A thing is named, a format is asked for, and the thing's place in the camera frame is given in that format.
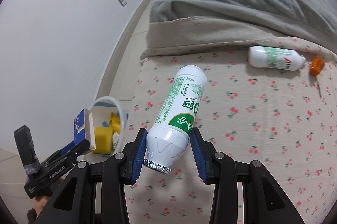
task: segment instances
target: metal pivot bolt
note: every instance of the metal pivot bolt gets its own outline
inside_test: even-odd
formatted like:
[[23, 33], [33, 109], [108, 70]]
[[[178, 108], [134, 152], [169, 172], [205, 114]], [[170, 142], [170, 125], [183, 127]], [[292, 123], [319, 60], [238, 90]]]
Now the metal pivot bolt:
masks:
[[217, 158], [217, 159], [222, 159], [222, 158], [225, 157], [225, 155], [223, 153], [221, 153], [221, 152], [216, 152], [214, 154], [214, 157]]
[[123, 153], [117, 153], [115, 154], [115, 159], [122, 159], [124, 158], [124, 154]]
[[87, 163], [85, 161], [80, 161], [78, 164], [77, 164], [77, 167], [78, 168], [84, 168], [85, 166], [87, 166]]
[[258, 161], [258, 160], [253, 160], [252, 164], [253, 164], [254, 167], [261, 167], [262, 166], [261, 161]]

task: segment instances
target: cherry print bed sheet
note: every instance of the cherry print bed sheet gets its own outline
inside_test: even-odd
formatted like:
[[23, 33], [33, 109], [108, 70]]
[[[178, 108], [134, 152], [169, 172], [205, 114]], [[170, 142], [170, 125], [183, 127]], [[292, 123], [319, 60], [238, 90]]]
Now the cherry print bed sheet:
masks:
[[[321, 223], [337, 197], [337, 58], [301, 39], [275, 43], [300, 50], [306, 67], [296, 72], [253, 68], [243, 46], [145, 59], [124, 141], [133, 141], [139, 128], [151, 127], [178, 69], [199, 66], [208, 78], [194, 123], [203, 138], [237, 161], [262, 161], [305, 223]], [[315, 54], [326, 61], [318, 82], [309, 76]], [[238, 186], [238, 223], [243, 223]], [[137, 183], [125, 186], [130, 223], [208, 223], [213, 191], [198, 177], [188, 146], [170, 175], [143, 167]]]

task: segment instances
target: electrical socket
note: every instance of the electrical socket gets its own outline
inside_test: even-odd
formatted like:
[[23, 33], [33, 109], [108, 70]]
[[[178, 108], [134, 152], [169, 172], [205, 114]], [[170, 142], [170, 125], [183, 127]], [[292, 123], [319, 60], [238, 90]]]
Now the electrical socket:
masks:
[[126, 0], [118, 0], [118, 1], [123, 7], [127, 4]]

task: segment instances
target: bottle label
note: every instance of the bottle label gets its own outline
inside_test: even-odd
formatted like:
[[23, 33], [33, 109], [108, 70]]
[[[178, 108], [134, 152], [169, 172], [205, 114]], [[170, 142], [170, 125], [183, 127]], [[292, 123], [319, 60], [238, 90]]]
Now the bottle label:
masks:
[[292, 65], [292, 52], [288, 49], [264, 47], [267, 54], [267, 67], [289, 70]]
[[190, 135], [205, 86], [193, 76], [174, 79], [155, 125], [170, 125]]

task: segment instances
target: white plastic bottle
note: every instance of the white plastic bottle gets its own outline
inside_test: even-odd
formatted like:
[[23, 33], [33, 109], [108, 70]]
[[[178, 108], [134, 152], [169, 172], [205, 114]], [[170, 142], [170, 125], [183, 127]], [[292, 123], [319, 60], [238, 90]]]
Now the white plastic bottle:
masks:
[[147, 135], [145, 166], [170, 173], [169, 167], [186, 150], [206, 83], [207, 77], [195, 65], [187, 65], [178, 70]]
[[295, 50], [255, 45], [249, 48], [249, 64], [256, 68], [278, 68], [295, 71], [303, 68], [306, 59]]

